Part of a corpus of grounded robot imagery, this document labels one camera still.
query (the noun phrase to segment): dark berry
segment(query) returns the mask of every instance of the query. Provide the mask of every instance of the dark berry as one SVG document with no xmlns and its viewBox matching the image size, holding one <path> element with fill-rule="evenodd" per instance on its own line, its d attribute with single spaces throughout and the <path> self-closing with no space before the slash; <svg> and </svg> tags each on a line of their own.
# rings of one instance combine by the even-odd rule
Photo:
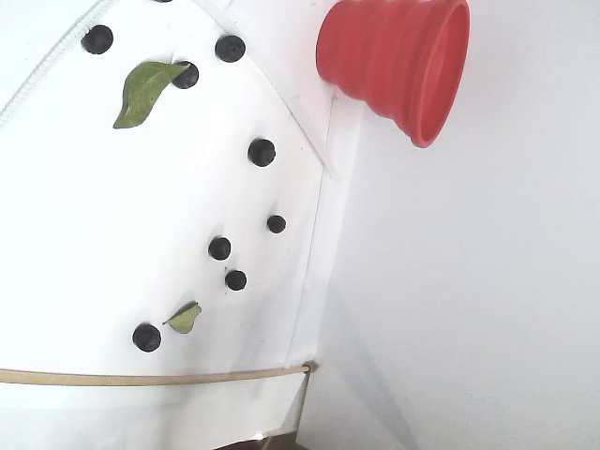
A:
<svg viewBox="0 0 600 450">
<path fill-rule="evenodd" d="M 279 234 L 285 230 L 285 218 L 282 216 L 271 216 L 266 221 L 266 226 L 269 227 L 271 233 Z"/>
<path fill-rule="evenodd" d="M 142 323 L 133 332 L 133 343 L 143 352 L 153 352 L 160 346 L 160 332 L 150 323 Z"/>
<path fill-rule="evenodd" d="M 103 54 L 113 45 L 113 32 L 106 25 L 96 25 L 82 39 L 83 47 L 92 54 Z"/>
<path fill-rule="evenodd" d="M 215 45 L 215 54 L 221 61 L 234 63 L 239 61 L 246 52 L 246 44 L 238 36 L 223 36 Z"/>
<path fill-rule="evenodd" d="M 198 73 L 198 68 L 195 65 L 191 64 L 189 61 L 179 61 L 175 64 L 179 66 L 185 66 L 186 64 L 189 64 L 189 67 L 181 72 L 172 81 L 175 87 L 178 87 L 179 89 L 189 89 L 198 82 L 200 74 Z"/>
<path fill-rule="evenodd" d="M 232 253 L 232 243 L 226 237 L 216 237 L 208 246 L 208 254 L 218 261 L 229 258 Z"/>
<path fill-rule="evenodd" d="M 257 139 L 250 144 L 247 157 L 259 167 L 266 167 L 275 159 L 275 146 L 266 139 Z"/>
<path fill-rule="evenodd" d="M 225 277 L 225 284 L 232 291 L 241 291 L 246 287 L 246 274 L 240 270 L 232 270 Z"/>
</svg>

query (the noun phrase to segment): white surface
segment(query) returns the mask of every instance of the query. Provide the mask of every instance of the white surface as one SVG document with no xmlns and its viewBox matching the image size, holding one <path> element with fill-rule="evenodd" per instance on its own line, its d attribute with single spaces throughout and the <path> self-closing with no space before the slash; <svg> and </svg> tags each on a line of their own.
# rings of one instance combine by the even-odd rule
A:
<svg viewBox="0 0 600 450">
<path fill-rule="evenodd" d="M 0 40 L 14 62 L 0 90 L 3 101 L 91 3 L 61 0 L 32 12 L 31 4 L 2 0 Z M 245 18 L 252 21 L 252 13 L 264 11 L 247 11 Z M 304 21 L 318 28 L 308 23 L 316 15 L 303 18 L 296 26 Z M 0 349 L 0 367 L 183 374 L 282 366 L 300 308 L 323 172 L 305 132 L 250 57 L 231 65 L 216 59 L 222 29 L 191 0 L 121 0 L 101 22 L 114 32 L 111 49 L 100 56 L 70 49 L 0 130 L 0 298 L 7 318 L 0 338 L 11 343 Z M 285 22 L 278 31 L 287 32 Z M 113 130 L 123 81 L 147 59 L 191 60 L 200 81 L 187 91 L 168 87 L 141 127 Z M 304 64 L 306 58 L 298 62 Z M 323 104 L 330 103 L 329 89 L 319 94 Z M 249 143 L 260 136 L 277 148 L 276 161 L 265 169 L 247 160 Z M 285 233 L 265 229 L 272 213 L 287 219 Z M 232 241 L 226 262 L 207 255 L 216 234 Z M 224 286 L 227 268 L 247 273 L 244 291 Z M 190 335 L 160 326 L 156 352 L 133 346 L 138 323 L 159 325 L 192 299 L 203 313 Z M 170 441 L 170 448 L 212 448 L 285 428 L 300 381 L 205 386 L 193 405 L 169 407 L 188 421 L 206 421 L 206 437 L 201 427 L 169 422 L 164 405 L 171 403 L 160 389 L 143 396 L 96 390 L 63 396 L 0 386 L 0 419 L 22 424 L 0 437 L 10 436 L 11 448 L 40 448 L 30 435 L 43 426 L 61 448 L 81 448 L 80 432 L 129 435 L 129 412 L 117 412 L 125 405 L 152 417 L 132 436 L 159 429 L 164 417 L 169 433 L 185 437 Z M 220 409 L 213 408 L 217 403 Z M 14 415 L 16 405 L 22 409 Z M 67 429 L 80 408 L 93 410 L 92 418 Z M 64 420 L 50 420 L 63 414 Z M 116 448 L 147 448 L 153 434 L 147 436 Z M 105 448 L 100 440 L 97 445 Z"/>
<path fill-rule="evenodd" d="M 303 379 L 168 388 L 0 385 L 3 398 L 15 398 L 0 407 L 0 443 L 16 450 L 212 450 L 285 425 Z"/>
<path fill-rule="evenodd" d="M 227 31 L 247 37 L 248 54 L 276 87 L 329 169 L 326 141 L 332 85 L 315 65 L 321 24 L 337 0 L 194 0 Z"/>
<path fill-rule="evenodd" d="M 354 158 L 365 103 L 339 93 L 331 109 L 329 139 L 325 149 L 334 172 L 325 172 L 321 181 L 319 208 L 315 219 L 307 277 L 287 365 L 302 364 L 317 354 L 327 290 L 342 227 Z"/>
<path fill-rule="evenodd" d="M 600 4 L 471 7 L 440 139 L 366 114 L 310 450 L 600 447 Z"/>
</svg>

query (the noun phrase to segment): green leaf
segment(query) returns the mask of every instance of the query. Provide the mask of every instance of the green leaf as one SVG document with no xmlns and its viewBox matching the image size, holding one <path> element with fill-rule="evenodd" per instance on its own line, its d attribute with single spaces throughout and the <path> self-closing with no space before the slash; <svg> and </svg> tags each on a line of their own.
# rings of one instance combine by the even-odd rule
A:
<svg viewBox="0 0 600 450">
<path fill-rule="evenodd" d="M 198 302 L 190 302 L 175 312 L 165 323 L 168 323 L 177 333 L 186 335 L 194 327 L 194 321 L 201 312 L 203 312 L 203 309 L 198 305 Z"/>
<path fill-rule="evenodd" d="M 148 117 L 165 87 L 189 64 L 141 63 L 125 79 L 123 109 L 113 128 L 133 128 Z"/>
</svg>

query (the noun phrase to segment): white wall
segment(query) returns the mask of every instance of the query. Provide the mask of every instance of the white wall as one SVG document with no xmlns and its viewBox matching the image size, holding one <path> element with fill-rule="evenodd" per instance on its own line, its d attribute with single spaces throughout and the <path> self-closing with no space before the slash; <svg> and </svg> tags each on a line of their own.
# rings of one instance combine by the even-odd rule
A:
<svg viewBox="0 0 600 450">
<path fill-rule="evenodd" d="M 471 7 L 440 139 L 366 114 L 311 450 L 600 446 L 600 3 Z"/>
</svg>

